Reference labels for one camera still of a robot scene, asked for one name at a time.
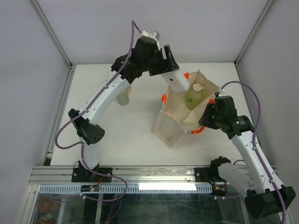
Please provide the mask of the white bottle black cap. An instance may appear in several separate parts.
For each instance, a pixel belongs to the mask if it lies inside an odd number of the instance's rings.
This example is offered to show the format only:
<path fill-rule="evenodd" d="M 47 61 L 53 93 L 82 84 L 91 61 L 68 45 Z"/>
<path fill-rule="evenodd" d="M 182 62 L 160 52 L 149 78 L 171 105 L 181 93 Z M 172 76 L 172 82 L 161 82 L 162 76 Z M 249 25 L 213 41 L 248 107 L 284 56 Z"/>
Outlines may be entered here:
<path fill-rule="evenodd" d="M 161 74 L 161 77 L 167 82 L 169 87 L 174 92 L 183 92 L 189 90 L 190 83 L 181 70 L 175 70 Z"/>

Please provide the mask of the beige canvas bag orange handles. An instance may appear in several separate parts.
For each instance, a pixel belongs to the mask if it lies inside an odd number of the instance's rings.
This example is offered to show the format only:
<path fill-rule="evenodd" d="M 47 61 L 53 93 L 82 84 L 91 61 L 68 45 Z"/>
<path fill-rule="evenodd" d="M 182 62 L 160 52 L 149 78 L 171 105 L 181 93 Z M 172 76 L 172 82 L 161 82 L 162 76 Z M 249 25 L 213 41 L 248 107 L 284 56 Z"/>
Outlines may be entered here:
<path fill-rule="evenodd" d="M 198 134 L 204 130 L 199 124 L 206 105 L 210 99 L 215 98 L 215 93 L 219 86 L 208 80 L 201 71 L 185 73 L 185 77 L 190 83 L 199 83 L 206 87 L 203 90 L 203 101 L 190 111 L 186 105 L 187 92 L 174 92 L 170 87 L 162 96 L 162 109 L 160 110 L 152 132 L 168 147 L 172 147 L 185 134 Z"/>

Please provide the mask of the cream pump lotion bottle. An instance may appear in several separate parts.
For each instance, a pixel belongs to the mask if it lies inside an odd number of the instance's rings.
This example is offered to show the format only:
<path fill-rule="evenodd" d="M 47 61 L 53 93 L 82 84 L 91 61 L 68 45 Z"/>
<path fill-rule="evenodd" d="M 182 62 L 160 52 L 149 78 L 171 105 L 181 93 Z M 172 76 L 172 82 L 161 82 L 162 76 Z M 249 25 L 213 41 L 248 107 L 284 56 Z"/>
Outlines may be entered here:
<path fill-rule="evenodd" d="M 131 92 L 132 92 L 132 87 L 129 86 L 128 89 L 127 89 L 127 93 L 128 93 L 128 95 L 129 95 Z"/>

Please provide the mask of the yellow bottle beige round cap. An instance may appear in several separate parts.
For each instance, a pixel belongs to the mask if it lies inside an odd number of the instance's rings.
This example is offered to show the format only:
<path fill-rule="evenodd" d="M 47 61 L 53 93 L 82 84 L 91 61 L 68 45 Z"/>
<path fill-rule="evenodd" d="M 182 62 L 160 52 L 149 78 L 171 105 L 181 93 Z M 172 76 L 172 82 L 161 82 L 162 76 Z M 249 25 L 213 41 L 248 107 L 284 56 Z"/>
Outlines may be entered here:
<path fill-rule="evenodd" d="M 118 96 L 117 96 L 117 103 L 121 106 L 126 106 L 129 103 L 129 96 L 127 93 L 127 89 L 123 90 Z"/>

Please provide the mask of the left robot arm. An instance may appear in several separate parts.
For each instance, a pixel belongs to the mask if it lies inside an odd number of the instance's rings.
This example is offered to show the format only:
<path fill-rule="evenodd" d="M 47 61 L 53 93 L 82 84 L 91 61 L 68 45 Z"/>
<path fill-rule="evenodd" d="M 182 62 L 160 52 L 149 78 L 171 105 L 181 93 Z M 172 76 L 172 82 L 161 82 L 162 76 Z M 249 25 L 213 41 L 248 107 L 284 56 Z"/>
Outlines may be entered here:
<path fill-rule="evenodd" d="M 74 125 L 81 144 L 81 175 L 87 181 L 98 176 L 98 152 L 96 145 L 105 135 L 99 121 L 106 109 L 144 72 L 150 76 L 161 75 L 173 90 L 183 90 L 176 75 L 183 77 L 176 63 L 170 45 L 158 47 L 158 41 L 151 37 L 140 37 L 129 52 L 116 58 L 107 80 L 80 109 L 70 109 L 68 116 Z"/>

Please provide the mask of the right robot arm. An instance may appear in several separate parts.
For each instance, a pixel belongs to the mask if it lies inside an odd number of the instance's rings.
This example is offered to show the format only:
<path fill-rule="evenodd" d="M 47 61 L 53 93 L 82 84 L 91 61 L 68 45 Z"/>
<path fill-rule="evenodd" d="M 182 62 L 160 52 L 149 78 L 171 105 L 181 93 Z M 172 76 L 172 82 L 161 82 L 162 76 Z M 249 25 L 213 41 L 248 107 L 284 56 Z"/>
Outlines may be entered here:
<path fill-rule="evenodd" d="M 282 213 L 294 200 L 293 187 L 286 187 L 276 175 L 254 136 L 254 127 L 245 115 L 237 115 L 231 96 L 210 99 L 199 123 L 214 130 L 223 131 L 242 156 L 249 175 L 240 172 L 230 159 L 220 156 L 210 162 L 202 178 L 210 183 L 223 179 L 229 182 L 244 198 L 249 214 L 259 219 Z"/>

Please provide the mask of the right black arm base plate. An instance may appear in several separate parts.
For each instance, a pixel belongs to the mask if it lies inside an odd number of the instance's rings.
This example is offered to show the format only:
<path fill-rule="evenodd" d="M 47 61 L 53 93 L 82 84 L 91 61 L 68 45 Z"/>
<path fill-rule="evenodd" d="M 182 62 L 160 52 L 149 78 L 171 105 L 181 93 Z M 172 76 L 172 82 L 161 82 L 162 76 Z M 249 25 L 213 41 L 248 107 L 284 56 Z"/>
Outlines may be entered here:
<path fill-rule="evenodd" d="M 225 182 L 224 176 L 220 176 L 218 170 L 210 167 L 194 168 L 194 177 L 196 182 L 207 182 L 215 184 L 216 182 Z"/>

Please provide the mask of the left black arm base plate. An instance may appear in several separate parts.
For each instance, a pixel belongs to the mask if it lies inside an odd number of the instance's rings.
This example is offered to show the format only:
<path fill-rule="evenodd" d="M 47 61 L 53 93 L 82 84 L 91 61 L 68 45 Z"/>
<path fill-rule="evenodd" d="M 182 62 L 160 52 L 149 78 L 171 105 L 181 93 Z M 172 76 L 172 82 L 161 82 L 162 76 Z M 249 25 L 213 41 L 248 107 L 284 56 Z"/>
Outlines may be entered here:
<path fill-rule="evenodd" d="M 108 177 L 100 176 L 95 173 L 92 173 L 91 171 L 85 169 L 84 167 L 78 167 L 73 169 L 71 181 L 72 182 L 93 182 L 93 183 L 98 183 L 101 180 L 102 182 L 111 182 L 111 174 L 113 173 L 112 168 L 101 168 L 97 167 L 95 169 L 97 173 L 105 174 L 108 175 Z"/>

